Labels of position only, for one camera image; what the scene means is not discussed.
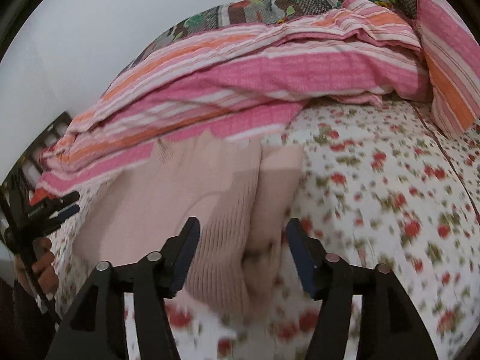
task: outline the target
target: white wall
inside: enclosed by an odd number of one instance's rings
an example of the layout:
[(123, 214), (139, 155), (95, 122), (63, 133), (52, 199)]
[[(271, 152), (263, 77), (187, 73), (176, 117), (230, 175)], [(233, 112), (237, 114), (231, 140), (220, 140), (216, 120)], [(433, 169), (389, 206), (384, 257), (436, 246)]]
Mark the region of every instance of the white wall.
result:
[(87, 109), (160, 33), (231, 1), (44, 0), (0, 63), (0, 180), (56, 116)]

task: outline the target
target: striped pillow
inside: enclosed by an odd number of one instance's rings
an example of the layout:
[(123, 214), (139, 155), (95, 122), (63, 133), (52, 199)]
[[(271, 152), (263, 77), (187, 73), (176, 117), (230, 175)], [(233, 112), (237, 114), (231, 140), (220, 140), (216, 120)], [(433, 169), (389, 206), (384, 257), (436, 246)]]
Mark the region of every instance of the striped pillow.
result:
[(433, 120), (455, 137), (480, 116), (480, 46), (446, 0), (417, 0), (417, 12), (433, 85)]

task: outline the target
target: beige sweater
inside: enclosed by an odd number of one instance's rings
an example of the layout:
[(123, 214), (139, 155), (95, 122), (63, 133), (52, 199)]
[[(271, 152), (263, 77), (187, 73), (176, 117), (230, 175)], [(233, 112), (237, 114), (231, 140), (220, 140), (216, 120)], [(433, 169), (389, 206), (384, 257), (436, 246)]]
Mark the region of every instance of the beige sweater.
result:
[(241, 147), (210, 132), (183, 142), (159, 140), (147, 163), (111, 184), (74, 252), (91, 266), (134, 263), (196, 216), (201, 237), (186, 290), (217, 312), (262, 310), (278, 271), (281, 222), (302, 157), (300, 147)]

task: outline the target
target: mattress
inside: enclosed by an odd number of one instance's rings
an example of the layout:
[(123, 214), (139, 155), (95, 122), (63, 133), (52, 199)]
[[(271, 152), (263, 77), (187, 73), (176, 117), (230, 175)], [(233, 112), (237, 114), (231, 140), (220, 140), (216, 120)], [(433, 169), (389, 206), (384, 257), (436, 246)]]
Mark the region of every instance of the mattress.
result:
[[(427, 104), (386, 96), (383, 107), (312, 100), (288, 127), (263, 138), (269, 144), (301, 144), (302, 180), (286, 213), (350, 264), (388, 264), (410, 295), (440, 360), (452, 358), (479, 324), (480, 124), (452, 140), (430, 121)], [(81, 194), (79, 215), (52, 235), (60, 278), (57, 308), (64, 314), (92, 267), (72, 244), (106, 184)], [(183, 309), (167, 313), (183, 359), (302, 359), (320, 302), (302, 292), (286, 244), (268, 317)], [(353, 360), (361, 296), (352, 304), (345, 359)], [(125, 296), (131, 359), (138, 358), (131, 295)]]

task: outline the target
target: black sleeve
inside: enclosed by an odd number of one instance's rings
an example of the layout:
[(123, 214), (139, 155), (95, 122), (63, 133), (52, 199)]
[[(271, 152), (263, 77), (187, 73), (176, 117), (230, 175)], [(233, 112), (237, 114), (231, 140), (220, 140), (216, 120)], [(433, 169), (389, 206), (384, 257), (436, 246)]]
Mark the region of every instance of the black sleeve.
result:
[(55, 335), (55, 324), (47, 313), (40, 312), (35, 299), (19, 282), (15, 282), (13, 288), (13, 310), (25, 351), (34, 360), (44, 360)]

